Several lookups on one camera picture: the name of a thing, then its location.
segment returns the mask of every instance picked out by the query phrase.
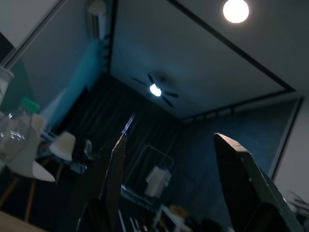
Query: plastic bottle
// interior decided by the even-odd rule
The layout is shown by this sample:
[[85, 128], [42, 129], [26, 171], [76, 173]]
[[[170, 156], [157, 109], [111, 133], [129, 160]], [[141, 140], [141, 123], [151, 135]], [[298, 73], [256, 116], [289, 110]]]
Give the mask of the plastic bottle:
[[31, 126], [31, 116], [39, 106], [23, 98], [17, 109], [0, 116], [0, 159], [9, 163], [25, 146]]

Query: ceiling light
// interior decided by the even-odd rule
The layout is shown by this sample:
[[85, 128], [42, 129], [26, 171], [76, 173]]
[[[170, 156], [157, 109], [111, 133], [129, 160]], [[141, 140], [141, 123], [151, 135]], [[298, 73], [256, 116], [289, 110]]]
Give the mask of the ceiling light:
[[223, 14], [231, 23], [241, 23], [248, 18], [249, 7], [244, 0], [228, 0], [223, 7]]
[[155, 84], [150, 86], [149, 89], [152, 92], [152, 94], [154, 94], [155, 96], [157, 97], [161, 96], [161, 90]]

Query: ceiling fan blade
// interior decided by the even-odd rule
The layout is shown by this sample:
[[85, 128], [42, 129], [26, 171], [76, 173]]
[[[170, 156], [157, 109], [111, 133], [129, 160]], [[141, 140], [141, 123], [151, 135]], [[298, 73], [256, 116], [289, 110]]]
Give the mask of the ceiling fan blade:
[[155, 83], [154, 79], [149, 74], [147, 74], [147, 75], [148, 75], [148, 78], [149, 78], [151, 84], [154, 84]]
[[134, 81], [136, 81], [137, 83], [143, 85], [143, 86], [146, 86], [148, 87], [145, 83], [143, 83], [142, 81], [140, 81], [139, 79], [136, 79], [136, 78], [132, 78]]
[[174, 107], [172, 103], [169, 102], [169, 100], [167, 100], [164, 96], [161, 95], [161, 98], [166, 102], [167, 105], [169, 105], [170, 107]]
[[171, 92], [168, 92], [168, 91], [164, 91], [163, 93], [170, 96], [170, 97], [173, 97], [173, 98], [179, 98], [179, 95], [176, 94], [176, 93], [171, 93]]

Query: wall-mounted air conditioner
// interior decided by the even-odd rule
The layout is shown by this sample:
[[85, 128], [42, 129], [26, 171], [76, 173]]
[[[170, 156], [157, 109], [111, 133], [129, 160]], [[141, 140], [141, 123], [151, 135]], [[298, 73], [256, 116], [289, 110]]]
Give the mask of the wall-mounted air conditioner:
[[89, 31], [93, 38], [103, 40], [106, 30], [106, 5], [102, 0], [94, 0], [88, 9]]

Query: lamp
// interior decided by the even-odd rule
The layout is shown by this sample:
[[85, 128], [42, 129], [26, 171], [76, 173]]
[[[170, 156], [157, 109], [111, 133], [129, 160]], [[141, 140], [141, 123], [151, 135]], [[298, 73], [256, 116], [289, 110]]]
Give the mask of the lamp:
[[248, 18], [249, 7], [244, 0], [228, 0], [223, 7], [223, 14], [231, 23], [241, 23]]

